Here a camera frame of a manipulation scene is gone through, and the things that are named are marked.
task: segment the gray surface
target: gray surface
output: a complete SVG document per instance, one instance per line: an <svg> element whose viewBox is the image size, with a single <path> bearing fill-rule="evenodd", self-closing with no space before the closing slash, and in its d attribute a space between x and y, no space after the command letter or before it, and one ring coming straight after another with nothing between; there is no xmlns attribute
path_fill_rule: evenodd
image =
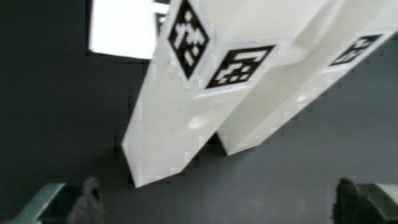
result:
<svg viewBox="0 0 398 224"><path fill-rule="evenodd" d="M109 223L331 223L341 177L398 183L398 41L263 146L206 146L185 174L134 190L118 143L139 61L86 55L82 1L2 1L0 220L48 182L96 176Z"/></svg>

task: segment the qr-like tag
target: qr-like tag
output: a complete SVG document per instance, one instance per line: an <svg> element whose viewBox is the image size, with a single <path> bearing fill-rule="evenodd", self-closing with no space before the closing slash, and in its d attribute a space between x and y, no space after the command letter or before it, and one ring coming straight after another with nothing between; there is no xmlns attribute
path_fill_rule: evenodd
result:
<svg viewBox="0 0 398 224"><path fill-rule="evenodd" d="M169 43L187 80L196 72L197 64L208 48L210 37L190 1L183 0L171 28Z"/></svg>
<svg viewBox="0 0 398 224"><path fill-rule="evenodd" d="M370 48L370 46L373 45L373 43L377 42L380 37L382 37L382 34L364 36L364 37L359 38L359 40L356 41L348 50L345 51L345 53L341 54L341 56L334 60L331 66L343 65L343 64L348 64L348 63L354 62L354 60L357 59L357 57L364 53L366 49Z"/></svg>
<svg viewBox="0 0 398 224"><path fill-rule="evenodd" d="M206 89L249 81L276 45L231 50L213 74Z"/></svg>

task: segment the dark gray floor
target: dark gray floor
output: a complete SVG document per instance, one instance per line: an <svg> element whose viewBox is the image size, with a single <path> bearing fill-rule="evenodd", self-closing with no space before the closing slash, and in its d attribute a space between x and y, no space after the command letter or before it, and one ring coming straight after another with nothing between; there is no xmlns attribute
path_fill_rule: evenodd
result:
<svg viewBox="0 0 398 224"><path fill-rule="evenodd" d="M146 65L86 55L82 1L0 3L0 220L48 182L102 181L112 224L331 223L341 177L398 183L398 39L263 146L213 142L134 190L118 148Z"/></svg>

